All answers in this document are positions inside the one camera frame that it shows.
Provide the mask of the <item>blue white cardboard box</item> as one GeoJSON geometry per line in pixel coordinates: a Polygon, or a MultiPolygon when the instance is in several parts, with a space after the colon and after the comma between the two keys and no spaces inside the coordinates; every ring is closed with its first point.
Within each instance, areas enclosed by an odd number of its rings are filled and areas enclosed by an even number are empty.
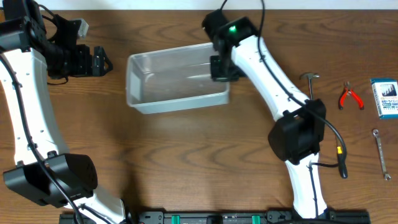
{"type": "Polygon", "coordinates": [[[371,87],[380,119],[397,119],[397,80],[372,78],[371,87]]]}

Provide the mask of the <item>clear plastic storage container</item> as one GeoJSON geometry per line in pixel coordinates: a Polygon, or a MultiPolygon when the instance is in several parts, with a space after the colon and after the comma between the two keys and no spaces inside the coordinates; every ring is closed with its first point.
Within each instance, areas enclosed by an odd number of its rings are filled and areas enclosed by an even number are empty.
{"type": "Polygon", "coordinates": [[[127,60],[126,103],[142,114],[229,103],[229,83],[214,82],[212,43],[133,54],[127,60]]]}

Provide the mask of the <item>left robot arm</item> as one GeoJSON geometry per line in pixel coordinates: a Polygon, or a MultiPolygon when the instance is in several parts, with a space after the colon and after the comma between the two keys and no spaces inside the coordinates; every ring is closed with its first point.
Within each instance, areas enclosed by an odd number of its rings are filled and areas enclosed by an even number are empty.
{"type": "Polygon", "coordinates": [[[4,1],[1,85],[15,138],[8,189],[40,206],[69,208],[71,223],[126,223],[123,200],[98,185],[93,161],[72,154],[53,113],[49,86],[102,77],[113,69],[103,47],[78,44],[83,19],[68,20],[35,1],[4,1]]]}

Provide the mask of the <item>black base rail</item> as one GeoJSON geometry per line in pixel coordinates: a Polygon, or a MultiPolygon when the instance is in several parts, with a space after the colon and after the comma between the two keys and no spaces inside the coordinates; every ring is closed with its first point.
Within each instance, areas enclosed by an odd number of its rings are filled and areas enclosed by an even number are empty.
{"type": "Polygon", "coordinates": [[[263,213],[164,213],[142,212],[128,215],[121,223],[140,224],[272,224],[272,223],[348,223],[371,224],[368,212],[328,210],[318,218],[304,219],[290,210],[263,213]]]}

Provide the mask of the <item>small black-handled claw hammer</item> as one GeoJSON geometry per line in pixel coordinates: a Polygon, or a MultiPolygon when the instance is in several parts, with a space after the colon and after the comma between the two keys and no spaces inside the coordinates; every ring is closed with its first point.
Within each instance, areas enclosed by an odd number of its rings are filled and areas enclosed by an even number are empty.
{"type": "Polygon", "coordinates": [[[320,78],[318,73],[307,72],[303,73],[300,76],[300,79],[307,79],[308,80],[308,89],[310,94],[310,99],[313,100],[313,80],[320,78]]]}

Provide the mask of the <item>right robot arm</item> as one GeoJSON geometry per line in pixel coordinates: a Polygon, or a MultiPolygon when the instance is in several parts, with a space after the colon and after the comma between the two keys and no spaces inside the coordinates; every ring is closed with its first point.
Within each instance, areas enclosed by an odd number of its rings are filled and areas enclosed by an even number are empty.
{"type": "Polygon", "coordinates": [[[324,118],[325,105],[311,100],[289,80],[247,17],[229,21],[217,9],[205,16],[201,26],[216,52],[210,57],[211,79],[236,82],[247,77],[268,106],[275,121],[268,142],[287,166],[296,214],[304,219],[324,217],[327,205],[315,164],[325,126],[312,114],[324,118]]]}

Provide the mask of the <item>black yellow screwdriver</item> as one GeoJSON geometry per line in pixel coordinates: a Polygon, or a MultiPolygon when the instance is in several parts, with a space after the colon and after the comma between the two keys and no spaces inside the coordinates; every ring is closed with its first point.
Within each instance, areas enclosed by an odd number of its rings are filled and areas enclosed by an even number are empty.
{"type": "Polygon", "coordinates": [[[338,170],[339,170],[340,176],[343,179],[347,179],[348,178],[348,170],[347,170],[346,164],[345,164],[343,149],[341,146],[337,146],[336,149],[337,149],[337,159],[338,159],[338,170]]]}

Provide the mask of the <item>red-handled cutting pliers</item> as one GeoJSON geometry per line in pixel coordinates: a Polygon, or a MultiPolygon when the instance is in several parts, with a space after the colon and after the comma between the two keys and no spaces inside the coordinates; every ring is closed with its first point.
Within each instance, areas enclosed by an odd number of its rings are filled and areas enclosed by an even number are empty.
{"type": "Polygon", "coordinates": [[[347,96],[351,96],[357,102],[359,109],[364,110],[364,102],[362,98],[352,89],[350,82],[344,82],[342,94],[338,99],[338,108],[340,110],[344,109],[344,103],[347,96]]]}

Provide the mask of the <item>silver combination wrench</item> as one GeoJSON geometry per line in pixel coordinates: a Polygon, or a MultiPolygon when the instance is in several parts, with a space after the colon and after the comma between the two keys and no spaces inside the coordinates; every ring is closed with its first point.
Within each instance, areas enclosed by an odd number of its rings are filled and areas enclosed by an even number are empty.
{"type": "Polygon", "coordinates": [[[380,138],[380,135],[379,135],[379,130],[378,129],[373,129],[372,130],[372,134],[373,134],[373,136],[375,137],[375,140],[376,140],[383,177],[384,177],[384,179],[386,181],[390,181],[392,179],[392,177],[390,176],[390,174],[387,171],[386,162],[385,162],[385,159],[384,159],[384,152],[383,152],[383,149],[382,149],[382,142],[381,142],[381,138],[380,138]]]}

